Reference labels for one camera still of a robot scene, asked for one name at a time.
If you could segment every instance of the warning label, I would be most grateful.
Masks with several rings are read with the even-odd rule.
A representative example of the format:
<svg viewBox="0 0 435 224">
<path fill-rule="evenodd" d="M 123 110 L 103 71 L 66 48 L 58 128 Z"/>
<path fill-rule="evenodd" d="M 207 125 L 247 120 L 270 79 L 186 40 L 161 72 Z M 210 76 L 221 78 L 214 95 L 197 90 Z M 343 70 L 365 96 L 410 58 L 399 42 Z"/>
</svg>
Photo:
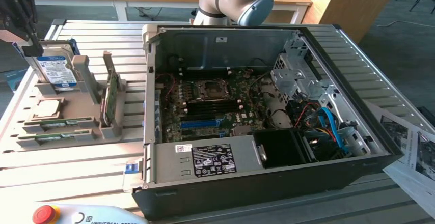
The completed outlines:
<svg viewBox="0 0 435 224">
<path fill-rule="evenodd" d="M 230 144 L 193 148 L 193 157 L 198 177 L 238 172 Z"/>
<path fill-rule="evenodd" d="M 78 84 L 72 67 L 67 63 L 64 56 L 38 57 L 42 69 L 47 75 L 50 83 L 58 87 L 74 87 Z"/>
</svg>

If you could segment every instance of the barcode sticker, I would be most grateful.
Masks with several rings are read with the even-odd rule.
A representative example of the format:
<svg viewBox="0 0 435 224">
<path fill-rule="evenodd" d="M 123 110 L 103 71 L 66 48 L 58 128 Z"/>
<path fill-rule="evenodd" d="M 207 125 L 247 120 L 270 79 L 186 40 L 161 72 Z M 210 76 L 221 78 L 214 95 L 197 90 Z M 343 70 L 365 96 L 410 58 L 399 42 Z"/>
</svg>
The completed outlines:
<svg viewBox="0 0 435 224">
<path fill-rule="evenodd" d="M 177 153 L 191 152 L 191 151 L 193 151 L 193 145 L 191 144 L 175 145 L 175 152 Z"/>
</svg>

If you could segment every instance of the red button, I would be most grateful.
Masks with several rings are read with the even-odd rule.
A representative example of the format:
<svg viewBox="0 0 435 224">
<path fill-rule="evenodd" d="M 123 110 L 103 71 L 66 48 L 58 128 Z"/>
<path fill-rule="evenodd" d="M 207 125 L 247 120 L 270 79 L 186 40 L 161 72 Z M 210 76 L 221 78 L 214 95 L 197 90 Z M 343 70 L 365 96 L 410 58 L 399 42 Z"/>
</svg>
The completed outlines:
<svg viewBox="0 0 435 224">
<path fill-rule="evenodd" d="M 40 206 L 34 212 L 34 223 L 35 224 L 48 224 L 56 215 L 56 210 L 50 205 Z"/>
</svg>

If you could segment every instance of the floor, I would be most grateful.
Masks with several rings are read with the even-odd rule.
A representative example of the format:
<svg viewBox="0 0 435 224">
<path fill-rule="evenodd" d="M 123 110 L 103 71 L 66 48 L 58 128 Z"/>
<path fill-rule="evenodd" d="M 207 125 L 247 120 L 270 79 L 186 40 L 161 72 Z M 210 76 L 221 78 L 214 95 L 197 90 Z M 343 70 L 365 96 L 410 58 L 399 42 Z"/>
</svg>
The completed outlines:
<svg viewBox="0 0 435 224">
<path fill-rule="evenodd" d="M 415 0 L 391 0 L 377 22 L 365 36 L 361 47 L 386 73 L 403 94 L 417 106 L 426 106 L 435 114 L 435 28 L 397 23 L 391 27 L 377 27 L 395 20 L 435 24 L 435 14 L 430 14 L 435 2 L 423 0 L 413 12 L 409 9 Z M 161 8 L 146 10 L 150 16 L 159 14 Z M 38 6 L 39 37 L 46 35 L 52 19 L 118 20 L 111 7 Z M 141 17 L 135 8 L 128 9 L 130 20 L 151 20 Z M 191 9 L 165 8 L 157 21 L 189 21 Z M 0 72 L 27 68 L 27 62 L 19 57 L 8 43 L 0 43 Z M 14 96 L 4 76 L 0 75 L 0 115 Z"/>
</svg>

